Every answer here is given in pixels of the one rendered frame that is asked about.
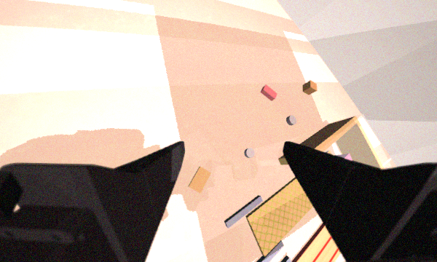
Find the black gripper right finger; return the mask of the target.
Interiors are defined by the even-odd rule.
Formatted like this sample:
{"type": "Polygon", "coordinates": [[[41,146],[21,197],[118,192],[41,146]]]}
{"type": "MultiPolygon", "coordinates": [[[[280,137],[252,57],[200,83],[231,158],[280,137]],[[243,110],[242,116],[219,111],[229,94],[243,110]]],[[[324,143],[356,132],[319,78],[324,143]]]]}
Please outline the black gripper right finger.
{"type": "Polygon", "coordinates": [[[437,162],[381,169],[291,141],[283,155],[345,262],[379,260],[437,190],[437,162]]]}

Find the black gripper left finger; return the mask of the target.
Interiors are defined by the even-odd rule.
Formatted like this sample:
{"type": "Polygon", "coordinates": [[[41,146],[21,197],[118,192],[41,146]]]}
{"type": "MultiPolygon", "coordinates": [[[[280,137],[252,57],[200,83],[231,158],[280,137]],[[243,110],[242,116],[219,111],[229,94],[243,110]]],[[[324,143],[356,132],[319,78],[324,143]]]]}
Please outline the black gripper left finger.
{"type": "Polygon", "coordinates": [[[119,262],[146,262],[184,155],[184,142],[178,141],[115,168],[16,162],[0,171],[11,172],[21,186],[19,207],[89,208],[119,262]]]}

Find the brown open wooden tray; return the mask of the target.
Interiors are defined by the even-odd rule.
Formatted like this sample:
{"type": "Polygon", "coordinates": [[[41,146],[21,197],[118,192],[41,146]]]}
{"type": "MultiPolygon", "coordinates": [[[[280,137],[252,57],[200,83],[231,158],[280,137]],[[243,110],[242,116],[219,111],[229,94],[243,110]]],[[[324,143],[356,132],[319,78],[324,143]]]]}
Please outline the brown open wooden tray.
{"type": "Polygon", "coordinates": [[[381,169],[392,167],[363,114],[329,123],[300,145],[381,169]]]}

